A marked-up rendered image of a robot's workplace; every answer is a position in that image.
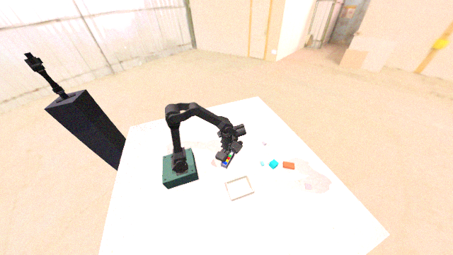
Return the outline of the beige square tray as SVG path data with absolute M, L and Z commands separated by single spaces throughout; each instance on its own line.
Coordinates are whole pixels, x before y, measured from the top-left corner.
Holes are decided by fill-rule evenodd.
M 248 174 L 226 181 L 226 187 L 231 201 L 254 194 L 254 189 L 249 181 Z

